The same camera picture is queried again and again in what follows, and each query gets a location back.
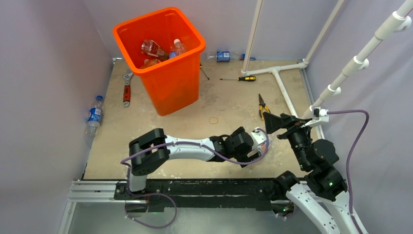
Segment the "wide clear plastic bottle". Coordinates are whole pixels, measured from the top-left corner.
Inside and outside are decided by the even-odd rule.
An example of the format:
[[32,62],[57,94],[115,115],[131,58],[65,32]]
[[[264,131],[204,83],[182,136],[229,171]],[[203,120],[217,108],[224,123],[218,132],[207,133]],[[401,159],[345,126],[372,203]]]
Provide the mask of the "wide clear plastic bottle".
[[181,55],[187,51],[188,51],[187,47],[179,39],[175,39],[173,41],[173,46],[171,47],[169,59],[174,58],[178,55]]

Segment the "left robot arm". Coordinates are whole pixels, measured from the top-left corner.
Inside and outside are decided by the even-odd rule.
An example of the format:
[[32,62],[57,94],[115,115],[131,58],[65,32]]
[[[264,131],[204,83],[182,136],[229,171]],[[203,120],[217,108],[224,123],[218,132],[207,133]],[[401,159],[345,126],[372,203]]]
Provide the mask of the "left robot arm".
[[145,194],[147,176],[173,159],[196,159],[206,162],[233,160],[241,167],[258,159],[252,134],[239,127],[229,135],[208,138],[180,139],[167,136],[162,128],[153,129],[129,143],[130,165],[126,193],[132,199]]

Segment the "crushed orange label bottle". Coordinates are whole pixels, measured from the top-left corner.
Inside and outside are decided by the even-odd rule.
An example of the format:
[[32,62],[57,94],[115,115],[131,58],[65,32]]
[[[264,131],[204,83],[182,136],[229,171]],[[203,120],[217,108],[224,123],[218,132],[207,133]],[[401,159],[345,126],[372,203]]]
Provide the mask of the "crushed orange label bottle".
[[151,59],[145,59],[143,65],[140,67],[140,69],[146,69],[148,67],[157,65],[161,63],[162,61],[157,59],[157,58],[151,58]]

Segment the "orange plastic bin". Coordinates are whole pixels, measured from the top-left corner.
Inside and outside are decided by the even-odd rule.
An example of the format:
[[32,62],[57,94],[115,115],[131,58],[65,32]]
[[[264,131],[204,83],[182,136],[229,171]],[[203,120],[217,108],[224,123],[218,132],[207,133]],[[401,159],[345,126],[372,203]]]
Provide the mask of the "orange plastic bin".
[[119,23],[113,36],[158,115],[198,99],[200,55],[206,42],[180,9],[167,7]]

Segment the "small label clear bottle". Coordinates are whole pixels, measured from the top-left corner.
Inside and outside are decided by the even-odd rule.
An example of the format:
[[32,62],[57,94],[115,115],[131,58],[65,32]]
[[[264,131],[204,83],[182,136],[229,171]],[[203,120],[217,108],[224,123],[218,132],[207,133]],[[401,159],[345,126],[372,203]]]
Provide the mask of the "small label clear bottle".
[[262,143],[257,147],[257,149],[261,154],[265,154],[265,152],[269,151],[269,148],[271,147],[271,144],[272,144],[272,139],[271,138],[264,139],[262,141]]

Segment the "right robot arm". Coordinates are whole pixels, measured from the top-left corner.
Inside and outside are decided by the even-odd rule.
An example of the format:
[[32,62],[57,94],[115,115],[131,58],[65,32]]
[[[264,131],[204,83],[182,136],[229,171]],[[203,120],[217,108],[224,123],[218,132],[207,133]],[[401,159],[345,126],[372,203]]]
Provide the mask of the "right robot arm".
[[[343,177],[334,167],[339,160],[334,144],[326,139],[313,141],[310,137],[311,129],[328,122],[330,115],[357,112],[365,115],[365,121],[350,148],[346,159],[346,177]],[[315,108],[312,118],[309,119],[287,114],[276,116],[268,112],[263,113],[262,117],[266,133],[286,129],[286,132],[277,138],[289,141],[300,169],[307,172],[304,176],[305,184],[290,171],[282,173],[274,179],[270,198],[285,198],[292,201],[323,234],[366,234],[367,230],[353,206],[349,163],[354,148],[368,124],[368,112]]]

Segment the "pepsi label bottle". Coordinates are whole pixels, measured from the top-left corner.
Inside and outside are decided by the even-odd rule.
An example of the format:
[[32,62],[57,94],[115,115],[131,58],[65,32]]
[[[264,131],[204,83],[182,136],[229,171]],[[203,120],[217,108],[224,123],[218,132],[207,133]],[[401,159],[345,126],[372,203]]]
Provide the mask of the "pepsi label bottle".
[[97,129],[100,127],[103,116],[103,107],[104,98],[102,96],[96,96],[89,110],[87,125],[85,128],[85,134],[87,136],[95,136]]

